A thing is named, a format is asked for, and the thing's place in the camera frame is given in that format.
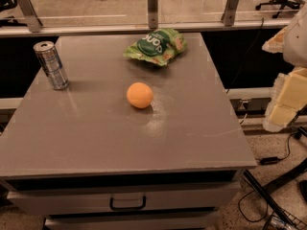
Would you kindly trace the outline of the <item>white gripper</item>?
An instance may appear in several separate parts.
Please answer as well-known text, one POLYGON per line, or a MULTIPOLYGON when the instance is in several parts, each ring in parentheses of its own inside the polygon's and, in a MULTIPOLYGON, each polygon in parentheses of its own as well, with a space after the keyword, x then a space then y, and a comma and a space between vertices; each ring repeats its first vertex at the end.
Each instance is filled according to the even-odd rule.
POLYGON ((307 105, 307 5, 299 10, 288 27, 267 40, 262 50, 272 54, 283 52, 285 61, 299 66, 289 74, 279 73, 273 84, 263 128, 278 132, 307 105))

